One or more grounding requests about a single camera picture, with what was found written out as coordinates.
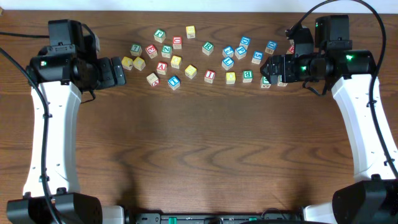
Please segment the green R block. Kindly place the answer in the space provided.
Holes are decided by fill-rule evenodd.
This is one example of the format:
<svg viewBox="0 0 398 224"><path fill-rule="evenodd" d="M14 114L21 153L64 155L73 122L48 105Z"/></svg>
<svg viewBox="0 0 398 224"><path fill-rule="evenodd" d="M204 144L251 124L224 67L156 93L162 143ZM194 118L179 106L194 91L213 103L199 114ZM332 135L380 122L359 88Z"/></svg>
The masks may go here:
<svg viewBox="0 0 398 224"><path fill-rule="evenodd" d="M214 51L214 45L207 41L203 44L202 46L202 52L206 55L211 55L211 53Z"/></svg>

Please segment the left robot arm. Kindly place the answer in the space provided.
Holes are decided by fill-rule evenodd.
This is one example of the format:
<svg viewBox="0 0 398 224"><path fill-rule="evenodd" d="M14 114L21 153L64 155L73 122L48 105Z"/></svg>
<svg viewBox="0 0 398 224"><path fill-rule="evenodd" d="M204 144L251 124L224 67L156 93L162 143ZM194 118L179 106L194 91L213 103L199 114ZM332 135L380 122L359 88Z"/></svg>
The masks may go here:
<svg viewBox="0 0 398 224"><path fill-rule="evenodd" d="M86 25L48 23L48 46L21 68L34 104L32 158L22 198L7 203L12 223L129 223L120 205L82 194L76 171L76 120L84 92L126 83L121 59L99 58L100 42Z"/></svg>

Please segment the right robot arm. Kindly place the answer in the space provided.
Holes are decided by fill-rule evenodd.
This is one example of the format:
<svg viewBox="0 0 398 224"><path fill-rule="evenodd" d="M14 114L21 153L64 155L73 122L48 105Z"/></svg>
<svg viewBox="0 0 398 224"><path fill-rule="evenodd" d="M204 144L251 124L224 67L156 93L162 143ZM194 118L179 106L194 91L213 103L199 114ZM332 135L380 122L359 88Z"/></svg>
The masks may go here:
<svg viewBox="0 0 398 224"><path fill-rule="evenodd" d="M368 50L274 55L260 68L270 84L324 80L345 122L354 184L337 190L331 202L305 207L307 222L397 223L397 147L375 70Z"/></svg>

